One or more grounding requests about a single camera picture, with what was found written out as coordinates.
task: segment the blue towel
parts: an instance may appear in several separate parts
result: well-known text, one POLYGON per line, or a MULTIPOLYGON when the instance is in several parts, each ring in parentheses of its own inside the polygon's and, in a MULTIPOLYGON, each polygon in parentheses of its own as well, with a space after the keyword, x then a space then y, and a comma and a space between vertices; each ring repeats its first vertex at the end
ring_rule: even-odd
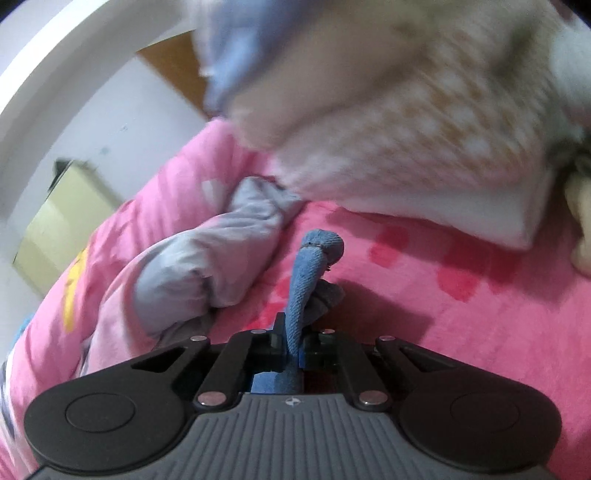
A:
POLYGON ((211 77, 205 106, 224 113, 229 98, 278 55, 313 8, 326 0, 220 0, 208 11, 200 56, 211 77))
POLYGON ((30 317, 26 318, 25 321, 21 324, 21 326, 18 329, 17 334, 14 336, 10 350, 12 350, 14 348, 14 346, 17 344, 18 339, 21 337, 21 335, 27 329, 27 327, 29 326, 29 323, 31 323, 31 320, 33 320, 34 316, 35 315, 31 315, 30 317))
POLYGON ((266 372, 255 376, 252 393, 301 393, 299 350, 301 331, 337 305, 343 290, 321 277, 343 256, 345 245, 336 233, 313 230, 302 240, 295 257, 290 281, 290 297, 285 309, 287 367, 283 373, 266 372))

